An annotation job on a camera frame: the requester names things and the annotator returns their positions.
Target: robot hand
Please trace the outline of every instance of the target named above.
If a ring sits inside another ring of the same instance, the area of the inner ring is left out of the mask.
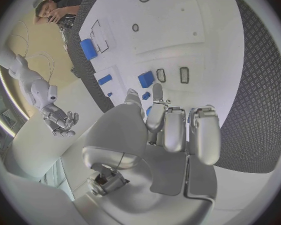
[[[53,103],[45,106],[40,112],[44,122],[55,136],[72,137],[76,134],[70,129],[78,123],[78,113],[73,114],[69,111],[66,115],[62,109]]]

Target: black mesh surface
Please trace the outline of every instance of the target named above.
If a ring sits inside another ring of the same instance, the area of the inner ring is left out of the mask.
[[[103,112],[113,107],[94,77],[80,47],[79,30],[96,0],[83,0],[68,43],[69,56]],[[281,56],[268,30],[252,9],[236,0],[244,29],[244,63],[239,88],[221,128],[218,167],[269,173],[281,154]]]

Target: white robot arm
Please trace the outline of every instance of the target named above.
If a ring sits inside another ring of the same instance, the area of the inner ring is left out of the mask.
[[[19,81],[19,87],[27,102],[35,106],[43,116],[45,124],[53,135],[71,137],[75,132],[72,126],[79,120],[78,113],[65,112],[54,105],[57,100],[57,86],[50,85],[36,71],[30,70],[27,60],[16,55],[6,45],[0,53],[0,65],[8,69],[8,73]]]

